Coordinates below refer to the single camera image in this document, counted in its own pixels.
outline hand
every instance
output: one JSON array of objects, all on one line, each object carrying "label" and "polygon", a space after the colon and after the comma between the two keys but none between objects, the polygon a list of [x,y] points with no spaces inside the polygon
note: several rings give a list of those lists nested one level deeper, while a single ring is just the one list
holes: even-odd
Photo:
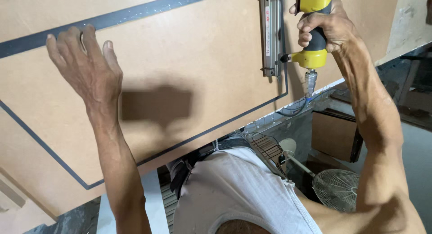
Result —
[{"label": "hand", "polygon": [[[343,48],[352,39],[359,39],[359,35],[354,24],[348,19],[347,13],[343,9],[340,0],[332,0],[331,12],[329,15],[312,13],[310,15],[304,14],[297,28],[299,31],[299,45],[307,47],[312,39],[309,33],[316,27],[321,27],[327,38],[327,52],[337,52]],[[295,14],[295,5],[293,5],[289,12]]]},{"label": "hand", "polygon": [[96,109],[117,115],[123,72],[111,41],[104,43],[102,54],[95,28],[87,25],[82,43],[81,31],[71,27],[60,32],[57,40],[49,34],[47,49],[60,74],[84,100],[88,113]]}]

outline label on nail gun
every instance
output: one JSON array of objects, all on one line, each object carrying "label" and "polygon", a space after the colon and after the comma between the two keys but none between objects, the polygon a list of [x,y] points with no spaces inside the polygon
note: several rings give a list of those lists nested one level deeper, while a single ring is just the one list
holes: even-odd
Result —
[{"label": "label on nail gun", "polygon": [[266,6],[266,56],[270,56],[270,7]]}]

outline metal coupling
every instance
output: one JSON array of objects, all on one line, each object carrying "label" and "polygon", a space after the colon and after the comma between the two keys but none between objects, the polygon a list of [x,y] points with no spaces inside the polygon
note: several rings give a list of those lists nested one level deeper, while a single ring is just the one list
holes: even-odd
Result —
[{"label": "metal coupling", "polygon": [[306,99],[312,98],[312,94],[315,90],[315,85],[317,81],[317,72],[315,69],[309,69],[305,73],[305,97]]}]

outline nail gun trigger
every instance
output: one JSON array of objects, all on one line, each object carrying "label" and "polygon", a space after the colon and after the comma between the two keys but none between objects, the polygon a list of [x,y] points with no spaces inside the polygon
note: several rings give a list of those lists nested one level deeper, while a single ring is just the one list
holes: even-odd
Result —
[{"label": "nail gun trigger", "polygon": [[300,12],[300,0],[295,0],[295,13],[294,16],[296,16]]}]

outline man's right hand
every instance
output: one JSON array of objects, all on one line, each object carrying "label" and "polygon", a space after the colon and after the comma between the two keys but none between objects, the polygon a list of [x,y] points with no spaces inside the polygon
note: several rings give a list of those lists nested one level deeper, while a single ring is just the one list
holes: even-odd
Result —
[{"label": "man's right hand", "polygon": [[[289,12],[295,14],[296,5],[293,5]],[[331,12],[329,15],[321,13],[304,14],[297,28],[299,31],[299,45],[307,47],[312,39],[310,31],[321,27],[327,38],[327,52],[338,52],[353,40],[360,39],[354,24],[348,19],[343,9],[342,1],[332,0]]]}]

